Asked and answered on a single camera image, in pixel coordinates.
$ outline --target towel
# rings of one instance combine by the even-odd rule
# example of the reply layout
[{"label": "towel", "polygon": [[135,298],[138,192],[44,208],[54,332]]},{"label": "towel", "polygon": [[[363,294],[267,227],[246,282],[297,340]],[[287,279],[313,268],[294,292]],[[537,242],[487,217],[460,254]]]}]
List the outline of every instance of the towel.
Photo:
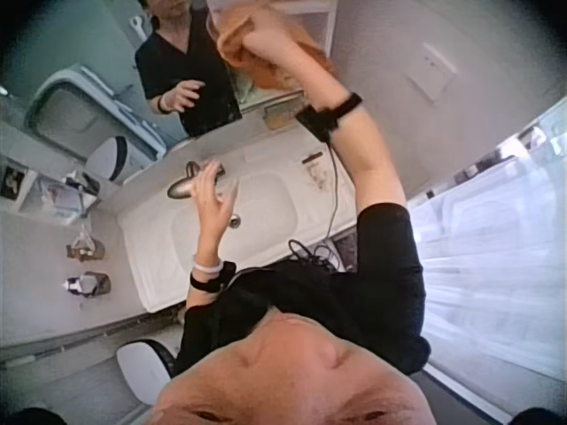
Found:
[{"label": "towel", "polygon": [[[269,2],[236,4],[224,9],[218,19],[216,33],[209,27],[211,36],[217,40],[217,48],[222,58],[229,65],[247,73],[259,89],[295,89],[297,82],[288,73],[254,55],[243,45],[245,36],[254,30],[252,15],[260,8],[269,8]],[[331,71],[330,61],[306,29],[290,19],[287,22],[291,38],[325,69]]]}]

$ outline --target black t-shirt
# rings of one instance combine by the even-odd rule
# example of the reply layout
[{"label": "black t-shirt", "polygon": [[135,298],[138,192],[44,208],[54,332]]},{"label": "black t-shirt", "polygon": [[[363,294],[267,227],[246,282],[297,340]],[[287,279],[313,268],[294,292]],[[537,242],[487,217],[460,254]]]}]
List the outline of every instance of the black t-shirt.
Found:
[{"label": "black t-shirt", "polygon": [[421,370],[431,348],[420,336],[425,289],[408,210],[372,205],[357,230],[356,273],[286,261],[242,274],[211,305],[189,309],[175,372],[245,338],[271,306],[318,321],[406,375]]},{"label": "black t-shirt", "polygon": [[227,66],[206,29],[207,14],[208,10],[191,11],[187,53],[155,32],[136,52],[136,66],[147,99],[163,95],[181,81],[205,83],[195,107],[180,114],[185,131],[192,137],[242,118]]}]

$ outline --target chrome faucet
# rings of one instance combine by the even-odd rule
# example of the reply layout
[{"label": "chrome faucet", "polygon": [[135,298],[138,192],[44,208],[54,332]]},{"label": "chrome faucet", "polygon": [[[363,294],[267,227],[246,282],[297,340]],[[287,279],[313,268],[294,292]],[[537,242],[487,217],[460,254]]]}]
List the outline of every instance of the chrome faucet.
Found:
[{"label": "chrome faucet", "polygon": [[[191,197],[191,184],[192,180],[197,177],[197,174],[201,171],[201,166],[195,161],[189,161],[185,166],[186,177],[182,178],[180,181],[175,182],[169,187],[167,191],[167,196],[172,199],[189,199]],[[219,169],[216,177],[214,178],[214,184],[216,184],[219,179],[226,174],[223,166]]]}]

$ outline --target cable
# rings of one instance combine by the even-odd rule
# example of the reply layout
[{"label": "cable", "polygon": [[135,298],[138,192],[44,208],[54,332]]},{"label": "cable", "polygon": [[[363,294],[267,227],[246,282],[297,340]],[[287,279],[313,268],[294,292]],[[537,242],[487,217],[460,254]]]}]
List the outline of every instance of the cable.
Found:
[{"label": "cable", "polygon": [[335,206],[334,206],[334,209],[333,209],[333,214],[330,216],[329,229],[327,230],[327,235],[325,236],[324,240],[329,239],[330,232],[333,229],[333,223],[335,222],[335,218],[337,217],[337,211],[338,211],[338,168],[337,168],[337,161],[335,160],[335,154],[333,152],[333,149],[330,147],[330,143],[327,143],[327,148],[329,148],[330,160],[333,163],[333,173],[335,174],[335,194],[334,194]]},{"label": "cable", "polygon": [[[325,243],[325,241],[330,237],[330,232],[333,229],[333,224],[335,222],[335,218],[337,217],[337,212],[338,212],[338,167],[337,167],[337,161],[335,160],[335,154],[330,146],[330,143],[326,143],[326,144],[327,144],[327,148],[329,148],[330,160],[333,165],[333,173],[335,178],[335,183],[334,183],[335,189],[334,189],[334,198],[333,198],[334,205],[333,205],[332,215],[330,216],[330,223],[329,223],[329,228],[327,229],[327,234],[325,235],[325,238],[315,246],[313,252],[311,252],[303,243],[301,243],[296,239],[291,239],[288,242],[288,247],[290,248],[292,256],[295,257],[297,261],[306,261],[308,263],[327,268],[331,272],[336,272],[337,268],[332,264],[331,260],[339,259],[339,258],[337,257],[335,252],[333,252],[333,250]],[[299,251],[297,251],[293,246],[294,244],[298,245],[299,248],[305,252],[306,254],[305,257],[299,255]],[[329,253],[327,255],[327,258],[317,255],[317,252],[323,248],[326,249]]]}]

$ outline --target eyebrow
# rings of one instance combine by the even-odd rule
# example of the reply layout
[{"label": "eyebrow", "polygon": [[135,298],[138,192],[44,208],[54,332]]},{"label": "eyebrow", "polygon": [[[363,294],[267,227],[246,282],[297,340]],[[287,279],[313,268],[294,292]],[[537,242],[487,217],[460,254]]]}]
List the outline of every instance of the eyebrow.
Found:
[{"label": "eyebrow", "polygon": [[[372,395],[382,392],[384,390],[384,385],[382,383],[374,383],[371,386],[369,386],[367,389],[361,391],[361,392],[357,392],[355,394],[353,394],[341,407],[340,409],[338,409],[339,412],[342,412],[343,410],[349,409],[354,407],[353,405],[367,400],[369,399],[369,401],[371,402],[371,397]],[[377,410],[381,410],[384,407],[388,407],[388,408],[392,408],[395,407],[397,409],[412,409],[412,406],[408,404],[407,400],[404,398],[400,398],[400,397],[385,397],[385,398],[380,398],[380,397],[376,397],[376,402],[378,404],[379,402],[379,406],[376,407]]]}]

